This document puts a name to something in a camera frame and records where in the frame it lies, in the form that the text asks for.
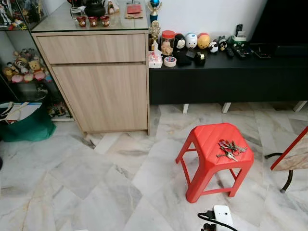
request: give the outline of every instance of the trophy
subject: trophy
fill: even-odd
[[[150,30],[150,33],[151,33],[151,35],[152,35],[152,38],[151,38],[151,40],[150,40],[150,45],[151,45],[151,47],[152,47],[151,50],[153,50],[153,43],[154,43],[154,41],[157,42],[157,40],[158,40],[158,35],[159,35],[159,31],[160,31],[160,27],[159,27],[158,21],[156,21],[156,20],[153,21],[153,22],[151,23],[151,27],[149,28],[149,30]]]
[[[157,11],[162,6],[162,3],[159,0],[150,0],[148,2],[147,6],[148,6],[149,10],[151,11],[150,20],[151,20],[151,23],[152,23],[153,21],[157,20],[157,18],[158,18]]]

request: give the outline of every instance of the cabinet door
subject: cabinet door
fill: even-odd
[[[144,64],[58,65],[53,70],[83,131],[147,129]]]

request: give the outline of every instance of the tissue box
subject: tissue box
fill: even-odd
[[[155,57],[154,51],[149,51],[149,68],[161,68],[163,59],[161,56]]]

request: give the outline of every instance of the teapot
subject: teapot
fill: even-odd
[[[86,2],[85,13],[88,17],[96,16],[100,18],[106,14],[105,1],[102,3],[101,0],[88,0]]]

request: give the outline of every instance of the television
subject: television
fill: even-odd
[[[307,54],[307,6],[306,0],[268,0],[250,44],[272,46],[286,55]]]

